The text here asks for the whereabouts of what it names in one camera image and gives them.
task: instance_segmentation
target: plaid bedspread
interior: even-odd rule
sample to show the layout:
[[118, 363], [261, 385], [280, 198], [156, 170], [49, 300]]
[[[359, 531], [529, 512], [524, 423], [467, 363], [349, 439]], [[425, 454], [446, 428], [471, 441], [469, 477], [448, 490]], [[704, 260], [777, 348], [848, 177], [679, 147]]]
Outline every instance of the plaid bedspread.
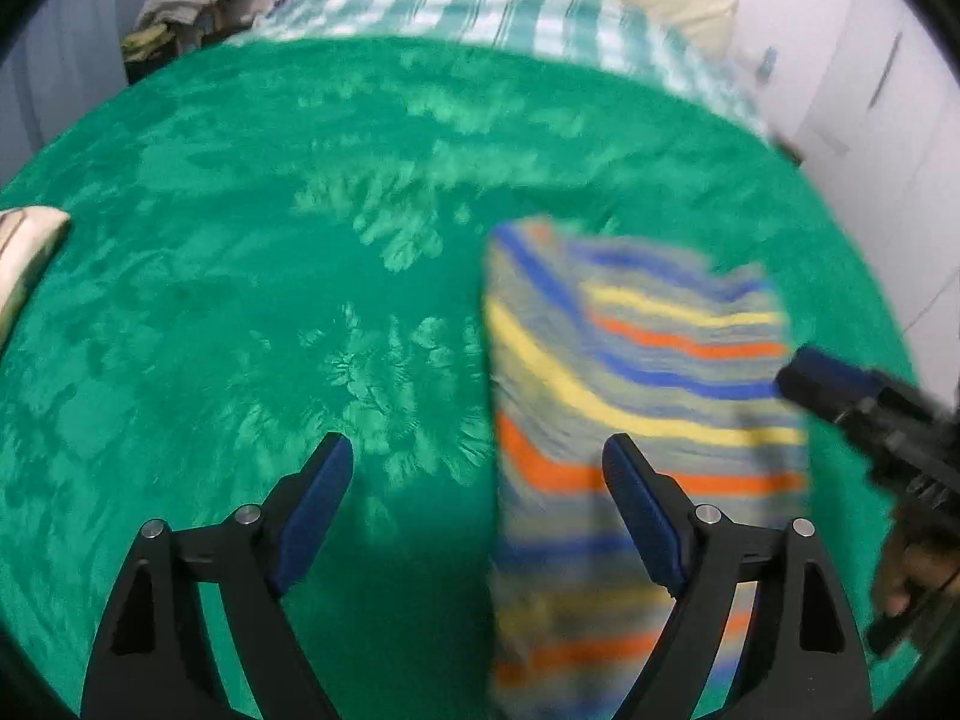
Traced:
[[766, 133], [728, 67], [618, 0], [286, 0], [233, 40], [374, 34], [435, 37], [599, 68]]

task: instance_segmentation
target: white cabinet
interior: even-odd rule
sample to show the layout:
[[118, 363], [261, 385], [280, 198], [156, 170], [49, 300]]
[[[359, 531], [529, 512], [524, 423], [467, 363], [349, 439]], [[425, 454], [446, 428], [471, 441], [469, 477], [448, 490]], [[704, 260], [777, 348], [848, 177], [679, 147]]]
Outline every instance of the white cabinet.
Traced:
[[917, 319], [906, 340], [920, 384], [944, 403], [955, 403], [960, 377], [960, 278], [954, 278]]
[[854, 0], [796, 138], [803, 171], [860, 247], [920, 382], [960, 374], [960, 86], [903, 0]]
[[871, 259], [887, 298], [909, 325], [960, 269], [960, 89], [947, 96], [887, 226], [877, 242], [882, 249]]
[[[914, 215], [937, 202], [920, 197], [918, 178], [956, 89], [949, 65], [903, 0], [854, 0], [797, 138], [803, 171], [860, 247], [901, 327], [946, 276], [916, 250]], [[960, 191], [960, 181], [956, 186]]]

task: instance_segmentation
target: bed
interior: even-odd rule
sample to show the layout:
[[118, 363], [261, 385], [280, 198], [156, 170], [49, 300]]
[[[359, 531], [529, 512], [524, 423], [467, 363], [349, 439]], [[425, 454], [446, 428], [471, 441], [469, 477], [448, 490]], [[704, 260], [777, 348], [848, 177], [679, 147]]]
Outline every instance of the bed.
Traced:
[[[304, 651], [343, 717], [488, 716], [478, 295], [498, 221], [760, 262], [796, 343], [910, 375], [869, 271], [721, 64], [621, 1], [533, 1], [550, 0], [289, 0], [0, 194], [72, 218], [0, 361], [0, 613], [72, 707], [139, 525], [217, 521], [340, 430], [357, 474], [285, 601]], [[862, 625], [887, 502], [829, 430], [809, 442], [813, 517]], [[227, 694], [255, 712], [205, 602]], [[909, 662], [875, 666], [877, 699]]]

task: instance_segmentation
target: hand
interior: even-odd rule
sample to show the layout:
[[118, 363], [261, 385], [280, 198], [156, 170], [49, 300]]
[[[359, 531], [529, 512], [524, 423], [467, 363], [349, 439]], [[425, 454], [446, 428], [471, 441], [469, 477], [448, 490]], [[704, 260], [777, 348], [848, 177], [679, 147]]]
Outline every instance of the hand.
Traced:
[[901, 513], [894, 512], [894, 518], [872, 587], [875, 612], [891, 617], [903, 614], [910, 603], [904, 586], [908, 579], [927, 589], [942, 587], [944, 594], [960, 598], [960, 576], [955, 576], [960, 569], [960, 548], [942, 549], [929, 543], [907, 546]]

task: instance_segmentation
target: folded clothes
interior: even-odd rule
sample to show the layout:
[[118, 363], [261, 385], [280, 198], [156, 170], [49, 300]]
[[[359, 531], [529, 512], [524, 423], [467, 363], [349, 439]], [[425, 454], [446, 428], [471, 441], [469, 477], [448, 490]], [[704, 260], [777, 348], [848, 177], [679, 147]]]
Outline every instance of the folded clothes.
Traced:
[[[781, 526], [805, 510], [805, 434], [774, 396], [785, 317], [759, 268], [710, 274], [639, 238], [544, 220], [488, 246], [485, 316], [499, 456], [493, 701], [507, 717], [608, 718], [671, 610], [600, 469], [612, 433], [695, 502]], [[738, 589], [707, 688], [731, 680], [750, 618]]]

